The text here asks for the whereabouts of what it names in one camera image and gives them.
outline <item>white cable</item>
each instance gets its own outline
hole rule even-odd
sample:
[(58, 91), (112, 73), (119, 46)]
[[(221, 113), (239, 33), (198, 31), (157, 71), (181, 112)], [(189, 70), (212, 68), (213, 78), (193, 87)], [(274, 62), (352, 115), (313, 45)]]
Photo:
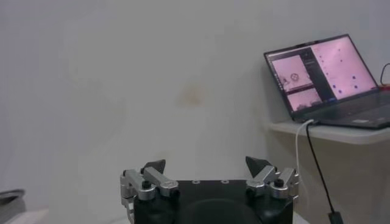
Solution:
[(300, 172), (300, 165), (299, 165), (299, 151), (298, 151), (298, 137), (299, 137), (299, 133), (300, 133), (300, 131), (304, 128), (304, 127), (306, 127), (306, 125), (308, 125), (308, 124), (310, 124), (310, 123), (313, 123), (314, 122), (314, 120), (308, 120), (308, 121), (306, 121), (305, 123), (303, 123), (299, 128), (298, 128), (298, 130), (297, 130), (297, 133), (296, 133), (296, 135), (295, 135), (295, 154), (296, 154), (296, 158), (297, 158), (297, 172), (298, 172), (298, 174), (299, 174), (299, 185), (302, 185), (302, 188), (303, 188), (303, 190), (305, 191), (305, 194), (306, 194), (306, 196), (307, 196), (307, 201), (306, 201), (306, 203), (307, 203), (307, 207), (309, 207), (309, 193), (308, 193), (308, 191), (307, 191), (307, 188), (306, 188), (306, 185), (305, 185), (305, 183), (303, 182), (303, 179), (302, 179), (302, 173)]

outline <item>silver metal bracket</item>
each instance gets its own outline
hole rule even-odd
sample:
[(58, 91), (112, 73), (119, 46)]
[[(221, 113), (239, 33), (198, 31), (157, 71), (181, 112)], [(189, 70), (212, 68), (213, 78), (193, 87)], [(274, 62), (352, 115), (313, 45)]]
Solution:
[(296, 199), (299, 190), (299, 174), (292, 168), (285, 168), (279, 178), (270, 184), (271, 196), (278, 199)]
[(266, 186), (275, 181), (280, 172), (274, 166), (266, 166), (255, 178), (246, 181), (247, 192), (253, 192), (254, 197), (259, 197), (265, 194)]
[(180, 195), (179, 183), (162, 175), (153, 167), (144, 169), (144, 178), (155, 184), (159, 188), (160, 194), (164, 197), (177, 198)]
[(133, 207), (135, 197), (142, 201), (152, 200), (155, 198), (156, 187), (135, 170), (125, 170), (120, 180), (121, 203), (126, 208), (130, 223), (135, 224)]

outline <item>metal bowl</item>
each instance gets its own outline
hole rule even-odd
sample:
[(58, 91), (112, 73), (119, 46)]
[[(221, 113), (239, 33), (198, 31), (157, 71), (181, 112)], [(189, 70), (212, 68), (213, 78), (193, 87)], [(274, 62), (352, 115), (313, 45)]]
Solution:
[(23, 201), (24, 193), (22, 189), (0, 192), (0, 224), (26, 211)]

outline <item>wall stain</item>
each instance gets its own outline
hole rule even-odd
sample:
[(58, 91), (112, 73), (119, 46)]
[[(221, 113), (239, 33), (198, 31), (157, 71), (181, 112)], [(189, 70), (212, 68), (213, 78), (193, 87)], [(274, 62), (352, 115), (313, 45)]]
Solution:
[(177, 104), (180, 107), (201, 107), (205, 96), (205, 88), (200, 83), (189, 82), (180, 93)]

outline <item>cable plug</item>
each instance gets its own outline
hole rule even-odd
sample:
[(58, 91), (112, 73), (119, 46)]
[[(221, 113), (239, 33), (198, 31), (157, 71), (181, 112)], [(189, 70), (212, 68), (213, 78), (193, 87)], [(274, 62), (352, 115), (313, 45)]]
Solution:
[(314, 120), (313, 123), (311, 123), (312, 126), (316, 126), (316, 125), (319, 125), (320, 124), (320, 121), (317, 121), (317, 120)]
[(380, 86), (379, 88), (382, 89), (383, 91), (390, 91), (390, 84)]
[(344, 224), (340, 212), (331, 212), (328, 215), (331, 224)]

